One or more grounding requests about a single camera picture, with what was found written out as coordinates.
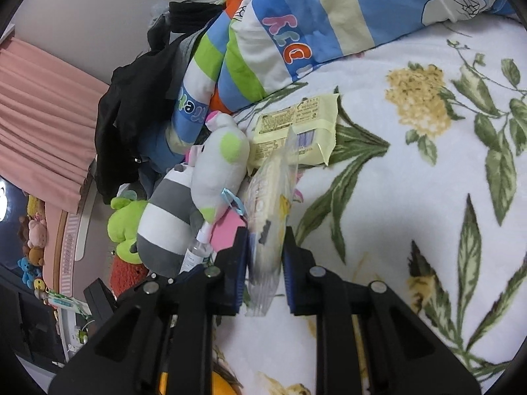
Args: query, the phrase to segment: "yellow wet wipes package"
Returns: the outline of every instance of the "yellow wet wipes package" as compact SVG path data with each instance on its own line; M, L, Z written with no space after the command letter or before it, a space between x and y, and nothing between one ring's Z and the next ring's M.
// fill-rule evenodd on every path
M273 150L284 145L289 126L297 134L300 165L329 164L336 145L337 98L337 93L322 94L260 115L250 141L249 168L259 168Z

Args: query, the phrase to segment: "pink plush toy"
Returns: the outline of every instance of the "pink plush toy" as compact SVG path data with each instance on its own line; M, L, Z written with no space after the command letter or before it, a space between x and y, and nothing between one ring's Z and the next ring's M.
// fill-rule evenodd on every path
M31 220L30 221L30 239L27 246L30 248L43 248L47 243L47 227L46 220Z

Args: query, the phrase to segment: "green stripe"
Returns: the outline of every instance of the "green stripe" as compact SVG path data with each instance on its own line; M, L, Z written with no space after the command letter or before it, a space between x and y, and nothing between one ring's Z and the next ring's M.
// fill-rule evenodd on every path
M207 34L201 38L194 54L194 60L212 81L218 80L223 63L223 54L212 44Z
M241 94L250 102L258 102L267 96L255 73L247 66L241 56L236 34L229 26L229 42L225 53L225 64L233 82Z

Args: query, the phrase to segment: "metal screw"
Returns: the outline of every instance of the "metal screw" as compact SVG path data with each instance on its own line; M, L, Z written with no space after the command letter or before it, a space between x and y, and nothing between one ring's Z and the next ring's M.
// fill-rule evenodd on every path
M377 294L384 294L388 287L383 281L373 281L370 284L370 288L373 292L376 292Z
M147 294L154 294L157 290L159 290L159 284L157 282L150 281L143 285L143 291Z
M205 275L207 277L216 277L219 276L221 273L220 268L217 268L216 266L210 266L209 268L205 269Z
M313 266L311 269L309 269L309 273L313 277L323 277L326 275L326 269L321 268L320 266Z

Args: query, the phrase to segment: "pink curtain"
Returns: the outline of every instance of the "pink curtain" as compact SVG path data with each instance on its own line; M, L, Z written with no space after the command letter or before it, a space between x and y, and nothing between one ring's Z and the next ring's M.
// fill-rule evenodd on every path
M0 46L0 175L77 213L108 86L16 38Z

